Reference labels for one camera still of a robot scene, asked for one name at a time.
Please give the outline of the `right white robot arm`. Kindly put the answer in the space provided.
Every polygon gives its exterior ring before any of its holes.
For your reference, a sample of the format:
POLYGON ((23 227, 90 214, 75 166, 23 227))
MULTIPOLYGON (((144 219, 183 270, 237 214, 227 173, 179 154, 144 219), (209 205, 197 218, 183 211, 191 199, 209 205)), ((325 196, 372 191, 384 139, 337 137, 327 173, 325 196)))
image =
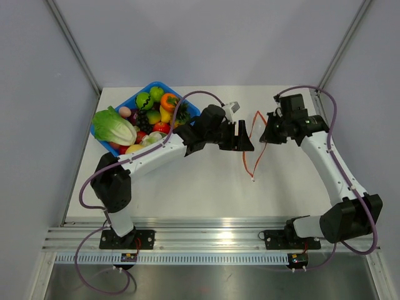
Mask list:
POLYGON ((306 238, 324 238, 346 244, 349 239, 372 235, 372 245, 358 254, 373 252, 378 243, 376 223, 383 208, 378 194, 369 194, 354 178, 338 153, 332 127, 320 115, 310 115, 300 94, 274 97, 275 111, 268 113, 260 142, 284 144, 292 139, 306 153, 319 174, 331 202, 320 216, 295 217, 286 222, 284 242, 299 247, 306 238))

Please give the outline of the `green lettuce head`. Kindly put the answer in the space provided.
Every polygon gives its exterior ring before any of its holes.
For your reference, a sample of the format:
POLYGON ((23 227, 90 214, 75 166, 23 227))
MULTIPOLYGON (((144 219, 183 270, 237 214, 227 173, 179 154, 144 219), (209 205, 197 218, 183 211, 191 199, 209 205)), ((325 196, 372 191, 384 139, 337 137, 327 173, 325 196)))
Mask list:
POLYGON ((109 106, 98 111, 92 119, 94 137, 98 141, 116 143, 120 146, 130 146, 136 142, 137 132, 134 126, 109 106))

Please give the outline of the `clear zip top bag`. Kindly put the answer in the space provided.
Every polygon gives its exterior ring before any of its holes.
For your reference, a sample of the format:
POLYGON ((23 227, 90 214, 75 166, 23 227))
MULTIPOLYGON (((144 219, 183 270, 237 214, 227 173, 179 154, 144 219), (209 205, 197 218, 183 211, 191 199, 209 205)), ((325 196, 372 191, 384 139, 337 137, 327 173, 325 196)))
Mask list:
POLYGON ((250 152, 242 153, 243 167, 247 175, 250 177, 252 183, 256 181, 256 171, 267 148, 267 144, 260 143, 257 137, 267 124, 268 122, 266 117, 259 110, 257 110, 252 117, 249 133, 249 137, 253 143, 255 152, 253 154, 250 152))

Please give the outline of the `yellow lemon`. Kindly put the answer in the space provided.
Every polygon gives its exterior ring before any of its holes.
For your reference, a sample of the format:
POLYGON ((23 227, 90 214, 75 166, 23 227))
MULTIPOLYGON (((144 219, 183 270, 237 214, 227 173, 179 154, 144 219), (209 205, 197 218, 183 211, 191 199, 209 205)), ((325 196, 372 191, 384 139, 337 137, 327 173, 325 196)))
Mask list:
POLYGON ((131 154, 131 153, 135 153, 136 151, 140 151, 144 148, 143 145, 141 144, 133 144, 131 146, 129 146, 126 150, 125 150, 125 154, 131 154))

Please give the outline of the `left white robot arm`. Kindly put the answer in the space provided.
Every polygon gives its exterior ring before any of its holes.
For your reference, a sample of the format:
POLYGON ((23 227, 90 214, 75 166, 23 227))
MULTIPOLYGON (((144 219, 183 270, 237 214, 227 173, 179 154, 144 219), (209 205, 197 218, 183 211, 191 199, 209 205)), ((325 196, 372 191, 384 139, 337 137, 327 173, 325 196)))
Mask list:
POLYGON ((253 151, 243 120, 234 122, 228 114, 237 103, 219 107, 210 104, 199 116, 178 126, 154 145, 132 154, 103 155, 90 185, 102 202, 107 225, 102 228, 101 249, 152 249, 154 231, 136 229, 127 207, 132 199, 132 182, 169 163, 216 144, 223 151, 253 151))

